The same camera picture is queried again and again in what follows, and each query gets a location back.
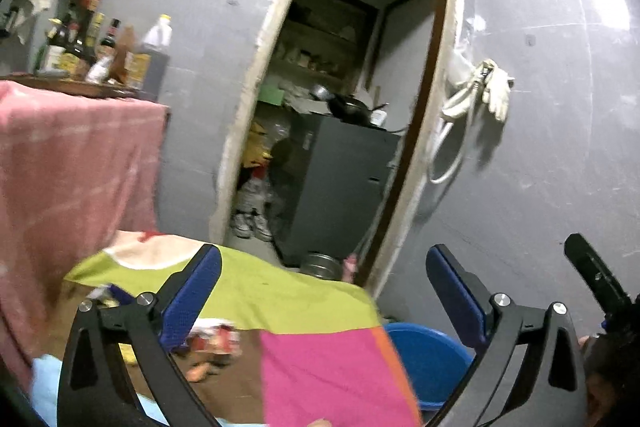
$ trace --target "colorful blanket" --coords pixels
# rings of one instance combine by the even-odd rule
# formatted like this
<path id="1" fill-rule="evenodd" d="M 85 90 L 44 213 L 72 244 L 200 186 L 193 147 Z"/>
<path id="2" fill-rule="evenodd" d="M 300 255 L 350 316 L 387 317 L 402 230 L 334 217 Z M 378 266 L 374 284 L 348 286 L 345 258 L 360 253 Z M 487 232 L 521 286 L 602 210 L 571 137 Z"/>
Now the colorful blanket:
<path id="1" fill-rule="evenodd" d="M 49 352 L 62 357 L 78 302 L 92 287 L 112 282 L 132 295 L 157 291 L 201 245 L 120 233 L 113 248 L 66 276 Z M 219 248 L 222 275 L 200 317 L 233 321 L 242 355 L 220 375 L 193 384 L 213 415 L 274 427 L 306 427 L 320 418 L 333 427 L 419 425 L 404 368 L 364 290 Z M 183 371 L 191 365 L 189 358 L 177 363 Z M 151 396 L 137 367 L 130 375 L 136 390 Z"/>

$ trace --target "floor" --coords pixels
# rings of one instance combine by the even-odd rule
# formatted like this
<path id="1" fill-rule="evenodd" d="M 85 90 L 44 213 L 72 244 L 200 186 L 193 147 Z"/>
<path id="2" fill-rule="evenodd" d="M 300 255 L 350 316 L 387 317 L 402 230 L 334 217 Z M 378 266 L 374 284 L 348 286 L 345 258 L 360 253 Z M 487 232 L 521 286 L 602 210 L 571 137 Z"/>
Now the floor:
<path id="1" fill-rule="evenodd" d="M 269 264 L 273 264 L 273 266 L 278 266 L 280 268 L 284 268 L 278 254 L 276 253 L 275 248 L 273 247 L 273 243 L 267 243 L 266 241 L 261 241 L 257 237 L 252 237 L 250 239 L 242 239 L 241 237 L 237 237 L 231 229 L 226 232 L 225 237 L 225 246 L 229 248 L 234 248 L 235 250 L 240 250 L 246 253 L 250 253 L 251 255 L 255 255 L 259 257 L 263 261 L 267 261 Z M 298 271 L 298 268 L 287 268 L 290 271 Z"/>

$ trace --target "wooden door frame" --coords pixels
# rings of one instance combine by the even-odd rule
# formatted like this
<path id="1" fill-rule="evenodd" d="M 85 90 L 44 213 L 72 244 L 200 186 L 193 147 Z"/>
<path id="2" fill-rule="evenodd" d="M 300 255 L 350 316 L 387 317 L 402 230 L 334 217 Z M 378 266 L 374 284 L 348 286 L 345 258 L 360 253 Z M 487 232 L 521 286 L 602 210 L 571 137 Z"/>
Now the wooden door frame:
<path id="1" fill-rule="evenodd" d="M 258 36 L 257 51 L 246 71 L 236 118 L 226 136 L 218 176 L 218 204 L 209 221 L 209 238 L 223 244 L 233 211 L 233 199 L 242 149 L 253 119 L 260 83 L 271 60 L 292 0 L 273 0 Z M 426 159 L 444 97 L 444 73 L 462 29 L 464 0 L 438 0 L 433 34 L 412 121 L 386 201 L 378 213 L 375 233 L 368 245 L 357 283 L 375 298 L 404 242 L 425 184 Z"/>

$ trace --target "blue gripper pad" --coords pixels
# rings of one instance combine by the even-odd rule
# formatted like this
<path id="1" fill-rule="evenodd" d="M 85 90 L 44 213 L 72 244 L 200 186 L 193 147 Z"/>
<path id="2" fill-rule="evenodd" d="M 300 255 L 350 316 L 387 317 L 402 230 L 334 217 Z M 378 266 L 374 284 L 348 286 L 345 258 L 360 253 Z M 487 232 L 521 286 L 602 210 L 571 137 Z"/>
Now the blue gripper pad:
<path id="1" fill-rule="evenodd" d="M 482 349 L 487 343 L 484 314 L 438 247 L 428 251 L 426 268 L 460 341 L 473 349 Z"/>
<path id="2" fill-rule="evenodd" d="M 181 346 L 187 339 L 193 323 L 222 273 L 220 250 L 213 245 L 205 245 L 205 247 L 210 247 L 209 251 L 204 254 L 197 266 L 193 267 L 189 278 L 178 289 L 174 299 L 162 313 L 160 344 L 167 352 Z M 190 269 L 193 261 L 184 270 Z"/>

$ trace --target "pink fabric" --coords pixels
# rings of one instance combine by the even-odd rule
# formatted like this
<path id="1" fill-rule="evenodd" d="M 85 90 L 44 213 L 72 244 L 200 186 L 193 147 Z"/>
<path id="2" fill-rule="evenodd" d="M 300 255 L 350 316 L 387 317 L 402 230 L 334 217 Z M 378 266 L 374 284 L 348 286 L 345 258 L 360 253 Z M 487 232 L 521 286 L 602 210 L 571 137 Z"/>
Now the pink fabric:
<path id="1" fill-rule="evenodd" d="M 276 335 L 260 332 L 264 422 L 300 427 L 412 427 L 414 413 L 396 386 L 371 330 Z"/>
<path id="2" fill-rule="evenodd" d="M 155 230 L 165 113 L 0 81 L 0 311 L 27 360 L 65 273 L 117 229 Z"/>

